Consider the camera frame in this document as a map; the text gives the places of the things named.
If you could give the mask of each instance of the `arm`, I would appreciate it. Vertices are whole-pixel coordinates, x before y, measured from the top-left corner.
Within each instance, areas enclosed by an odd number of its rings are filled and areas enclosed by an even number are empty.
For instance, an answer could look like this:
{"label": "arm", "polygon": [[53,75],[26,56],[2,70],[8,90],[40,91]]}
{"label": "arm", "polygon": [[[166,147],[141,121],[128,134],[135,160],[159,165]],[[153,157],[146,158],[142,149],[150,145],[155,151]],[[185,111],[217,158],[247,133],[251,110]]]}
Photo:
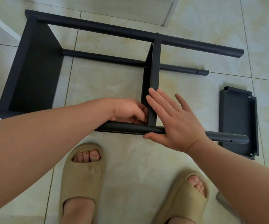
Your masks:
{"label": "arm", "polygon": [[142,123],[146,114],[147,108],[134,99],[105,98],[1,120],[0,207],[34,184],[101,124],[108,120]]}
{"label": "arm", "polygon": [[147,101],[166,135],[148,133],[144,138],[191,156],[245,223],[269,223],[269,168],[212,142],[178,94],[181,108],[162,90],[149,93]]}

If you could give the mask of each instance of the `floor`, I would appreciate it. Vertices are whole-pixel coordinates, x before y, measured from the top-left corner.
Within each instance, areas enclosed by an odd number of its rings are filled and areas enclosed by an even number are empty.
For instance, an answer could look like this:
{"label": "floor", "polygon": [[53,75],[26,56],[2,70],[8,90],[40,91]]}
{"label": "floor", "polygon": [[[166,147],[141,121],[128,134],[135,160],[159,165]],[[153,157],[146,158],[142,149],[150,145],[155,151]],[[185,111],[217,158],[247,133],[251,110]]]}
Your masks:
{"label": "floor", "polygon": [[[210,42],[244,49],[241,58],[219,56],[162,45],[161,63],[208,69],[196,76],[160,72],[159,86],[181,94],[208,131],[218,131],[219,90],[233,86],[257,97],[260,155],[269,167],[269,0],[180,0],[167,28],[77,10],[6,0],[18,13],[36,9],[74,18]],[[50,26],[63,48],[145,60],[149,43],[75,29]],[[0,29],[0,96],[18,42]],[[54,107],[100,97],[140,100],[143,69],[65,57]],[[80,143],[97,142],[107,154],[99,223],[150,223],[165,194],[184,166],[200,170],[186,154],[138,135],[93,132]],[[64,157],[32,187],[0,209],[0,223],[53,224],[58,220]],[[239,223],[211,195],[204,223]]]}

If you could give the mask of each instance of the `tan slide sandal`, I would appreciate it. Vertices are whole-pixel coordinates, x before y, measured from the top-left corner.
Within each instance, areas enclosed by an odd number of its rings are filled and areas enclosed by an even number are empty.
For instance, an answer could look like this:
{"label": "tan slide sandal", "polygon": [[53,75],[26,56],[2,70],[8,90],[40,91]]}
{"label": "tan slide sandal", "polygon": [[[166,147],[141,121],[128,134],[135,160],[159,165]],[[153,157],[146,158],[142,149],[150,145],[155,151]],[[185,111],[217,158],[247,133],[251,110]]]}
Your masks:
{"label": "tan slide sandal", "polygon": [[[84,151],[97,150],[100,160],[89,163],[73,162],[73,158]],[[100,192],[106,170],[106,155],[103,148],[96,143],[84,143],[75,147],[67,157],[64,165],[61,194],[59,202],[59,222],[63,218],[64,202],[67,199],[82,196],[95,202],[92,223],[97,221]]]}
{"label": "tan slide sandal", "polygon": [[[204,195],[199,193],[187,178],[196,175],[204,186]],[[208,201],[209,189],[205,178],[196,170],[190,168],[182,171],[174,180],[166,201],[159,210],[153,224],[165,224],[172,217],[184,217],[199,224]]]}

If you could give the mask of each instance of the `person's right foot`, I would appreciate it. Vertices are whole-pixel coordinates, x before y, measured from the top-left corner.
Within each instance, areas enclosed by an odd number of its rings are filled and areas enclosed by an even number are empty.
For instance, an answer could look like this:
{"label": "person's right foot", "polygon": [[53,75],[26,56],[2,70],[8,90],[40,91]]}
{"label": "person's right foot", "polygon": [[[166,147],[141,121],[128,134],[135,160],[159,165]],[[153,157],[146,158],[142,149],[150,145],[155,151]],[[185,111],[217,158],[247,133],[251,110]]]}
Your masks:
{"label": "person's right foot", "polygon": [[[79,153],[72,161],[78,163],[89,163],[99,160],[99,152],[97,150],[92,150]],[[94,208],[95,203],[90,198],[80,196],[70,198],[64,203],[63,219],[61,224],[90,224],[94,214]]]}
{"label": "person's right foot", "polygon": [[[204,186],[200,179],[195,176],[191,175],[187,178],[187,181],[196,189],[199,193],[204,195]],[[192,220],[183,217],[172,217],[170,218],[168,224],[195,224]]]}

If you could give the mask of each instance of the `person's right hand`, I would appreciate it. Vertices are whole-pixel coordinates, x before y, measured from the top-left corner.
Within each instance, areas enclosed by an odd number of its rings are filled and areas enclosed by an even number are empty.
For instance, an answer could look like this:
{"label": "person's right hand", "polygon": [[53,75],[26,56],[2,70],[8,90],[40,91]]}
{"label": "person's right hand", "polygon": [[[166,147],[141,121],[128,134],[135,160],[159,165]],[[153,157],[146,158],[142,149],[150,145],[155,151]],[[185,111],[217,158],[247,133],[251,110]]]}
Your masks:
{"label": "person's right hand", "polygon": [[149,88],[149,94],[146,97],[148,104],[159,116],[166,134],[147,133],[144,138],[185,153],[196,141],[207,138],[199,120],[179,94],[175,97],[182,109],[161,89]]}

